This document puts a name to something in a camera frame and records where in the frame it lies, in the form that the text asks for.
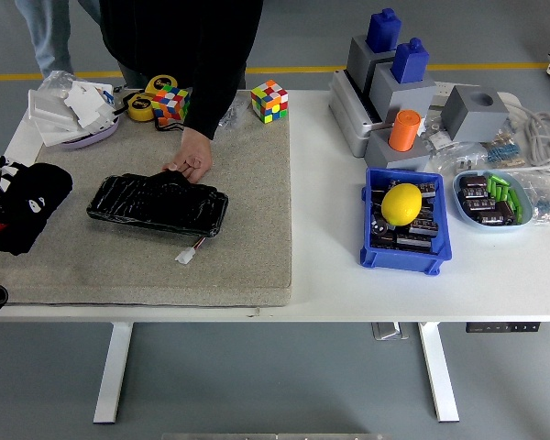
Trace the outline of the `person's left hand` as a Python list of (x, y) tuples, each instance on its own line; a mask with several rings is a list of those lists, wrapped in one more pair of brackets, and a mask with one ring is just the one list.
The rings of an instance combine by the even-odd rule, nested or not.
[(211, 140), (192, 128), (184, 128), (181, 143), (163, 171), (177, 171), (190, 183), (197, 183), (212, 168)]

